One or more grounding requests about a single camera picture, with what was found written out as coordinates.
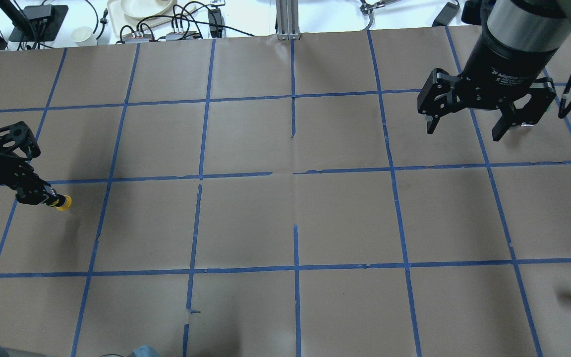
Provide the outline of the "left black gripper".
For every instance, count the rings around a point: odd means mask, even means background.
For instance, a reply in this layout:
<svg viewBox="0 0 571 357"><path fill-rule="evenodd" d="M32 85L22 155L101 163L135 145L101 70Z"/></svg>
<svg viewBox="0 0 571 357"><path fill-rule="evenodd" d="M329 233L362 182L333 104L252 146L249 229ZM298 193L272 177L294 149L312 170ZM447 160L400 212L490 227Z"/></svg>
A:
<svg viewBox="0 0 571 357"><path fill-rule="evenodd" d="M50 184L29 164L40 155L35 135L25 122L0 128L0 185L14 190L18 203L41 205L52 195Z"/></svg>

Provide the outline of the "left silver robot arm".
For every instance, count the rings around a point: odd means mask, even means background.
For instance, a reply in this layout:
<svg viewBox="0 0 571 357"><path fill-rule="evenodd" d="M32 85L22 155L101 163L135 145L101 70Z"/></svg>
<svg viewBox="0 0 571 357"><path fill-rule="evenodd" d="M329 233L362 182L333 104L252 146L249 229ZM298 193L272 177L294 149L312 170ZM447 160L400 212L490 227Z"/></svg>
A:
<svg viewBox="0 0 571 357"><path fill-rule="evenodd" d="M41 151L32 130L20 121L0 128L0 185L16 192L18 203L56 205L60 196L29 164Z"/></svg>

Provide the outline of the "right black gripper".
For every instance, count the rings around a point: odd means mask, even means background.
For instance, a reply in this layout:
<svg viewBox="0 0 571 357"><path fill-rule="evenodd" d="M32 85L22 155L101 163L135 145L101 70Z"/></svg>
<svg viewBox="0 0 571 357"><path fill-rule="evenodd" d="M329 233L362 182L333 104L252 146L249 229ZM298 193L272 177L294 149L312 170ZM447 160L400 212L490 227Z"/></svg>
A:
<svg viewBox="0 0 571 357"><path fill-rule="evenodd" d="M463 109L500 111L492 129L494 142L513 127L537 124L557 95L553 80L541 77L553 54L475 47L459 74L434 68L417 97L417 111L427 117L427 134L433 135L444 116Z"/></svg>

